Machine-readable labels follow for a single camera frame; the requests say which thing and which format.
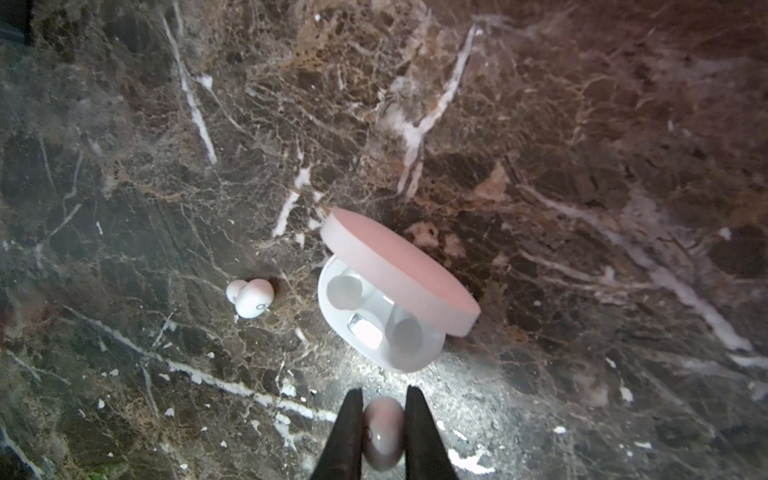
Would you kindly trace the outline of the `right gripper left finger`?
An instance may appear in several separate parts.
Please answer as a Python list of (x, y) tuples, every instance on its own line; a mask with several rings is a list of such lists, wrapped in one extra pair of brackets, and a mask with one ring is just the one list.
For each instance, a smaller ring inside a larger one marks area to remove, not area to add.
[(310, 480), (359, 480), (364, 436), (363, 391), (347, 392)]

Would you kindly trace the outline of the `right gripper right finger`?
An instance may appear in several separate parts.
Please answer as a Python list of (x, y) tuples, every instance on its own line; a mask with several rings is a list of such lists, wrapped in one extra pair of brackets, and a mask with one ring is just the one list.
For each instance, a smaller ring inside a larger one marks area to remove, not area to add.
[(405, 472), (408, 480), (457, 480), (423, 392), (408, 386), (404, 417)]

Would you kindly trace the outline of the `white earbud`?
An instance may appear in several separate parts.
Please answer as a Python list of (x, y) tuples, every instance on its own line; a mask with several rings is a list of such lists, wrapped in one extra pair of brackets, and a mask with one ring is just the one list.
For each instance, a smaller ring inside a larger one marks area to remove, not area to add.
[(400, 461), (404, 420), (404, 409), (392, 397), (377, 397), (365, 408), (363, 455), (374, 470), (390, 470)]
[(254, 319), (266, 312), (275, 296), (272, 284), (265, 279), (234, 280), (227, 285), (225, 293), (236, 314), (244, 319)]

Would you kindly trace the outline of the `white earbud charging case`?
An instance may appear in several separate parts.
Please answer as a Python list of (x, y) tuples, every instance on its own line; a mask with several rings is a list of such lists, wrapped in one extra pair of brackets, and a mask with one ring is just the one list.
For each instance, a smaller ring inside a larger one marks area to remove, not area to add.
[(378, 367), (422, 370), (447, 337), (467, 336), (479, 318), (479, 303), (456, 277), (386, 226), (335, 208), (320, 236), (332, 253), (318, 281), (321, 313)]

